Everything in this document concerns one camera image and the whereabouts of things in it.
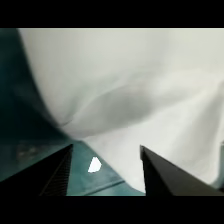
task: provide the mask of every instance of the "small white object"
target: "small white object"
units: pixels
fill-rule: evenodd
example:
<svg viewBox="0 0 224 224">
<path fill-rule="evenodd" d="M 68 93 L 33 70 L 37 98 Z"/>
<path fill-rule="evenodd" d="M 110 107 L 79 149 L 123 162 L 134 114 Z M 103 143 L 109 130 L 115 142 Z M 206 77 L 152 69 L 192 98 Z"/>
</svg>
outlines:
<svg viewBox="0 0 224 224">
<path fill-rule="evenodd" d="M 90 166 L 89 166 L 89 173 L 95 173 L 97 171 L 99 171 L 101 168 L 101 162 L 99 161 L 99 159 L 97 157 L 93 157 Z"/>
</svg>

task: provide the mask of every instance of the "white fabric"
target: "white fabric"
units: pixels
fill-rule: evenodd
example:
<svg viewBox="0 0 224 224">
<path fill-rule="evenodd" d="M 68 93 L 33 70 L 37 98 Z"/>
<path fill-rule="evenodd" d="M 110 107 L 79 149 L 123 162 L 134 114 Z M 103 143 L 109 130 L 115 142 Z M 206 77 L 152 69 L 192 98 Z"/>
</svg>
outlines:
<svg viewBox="0 0 224 224">
<path fill-rule="evenodd" d="M 224 29 L 20 29 L 58 126 L 144 191 L 144 145 L 220 179 Z"/>
</svg>

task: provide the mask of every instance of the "wrinkled fabric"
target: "wrinkled fabric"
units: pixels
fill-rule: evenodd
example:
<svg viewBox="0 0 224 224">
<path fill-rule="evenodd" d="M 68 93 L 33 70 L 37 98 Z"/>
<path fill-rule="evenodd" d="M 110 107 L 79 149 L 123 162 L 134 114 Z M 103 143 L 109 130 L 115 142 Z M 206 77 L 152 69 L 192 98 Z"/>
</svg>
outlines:
<svg viewBox="0 0 224 224">
<path fill-rule="evenodd" d="M 144 145 L 222 182 L 224 29 L 20 29 L 58 127 L 144 191 Z"/>
</svg>

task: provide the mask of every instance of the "white spot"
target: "white spot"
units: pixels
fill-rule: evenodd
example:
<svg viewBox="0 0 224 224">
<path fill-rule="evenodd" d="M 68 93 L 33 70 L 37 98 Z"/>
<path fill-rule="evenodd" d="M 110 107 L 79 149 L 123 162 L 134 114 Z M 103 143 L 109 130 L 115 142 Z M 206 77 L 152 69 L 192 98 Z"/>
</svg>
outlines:
<svg viewBox="0 0 224 224">
<path fill-rule="evenodd" d="M 99 171 L 101 168 L 101 162 L 99 161 L 99 159 L 97 157 L 93 157 L 90 166 L 89 166 L 89 173 L 94 173 Z"/>
</svg>

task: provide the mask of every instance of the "white cloth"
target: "white cloth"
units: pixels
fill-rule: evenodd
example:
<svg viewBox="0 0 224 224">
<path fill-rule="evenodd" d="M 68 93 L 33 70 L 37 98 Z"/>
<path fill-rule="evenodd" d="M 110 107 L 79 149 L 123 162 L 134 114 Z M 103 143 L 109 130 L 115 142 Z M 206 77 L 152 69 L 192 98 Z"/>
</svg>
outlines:
<svg viewBox="0 0 224 224">
<path fill-rule="evenodd" d="M 144 191 L 144 145 L 220 184 L 224 29 L 20 29 L 58 127 Z"/>
</svg>

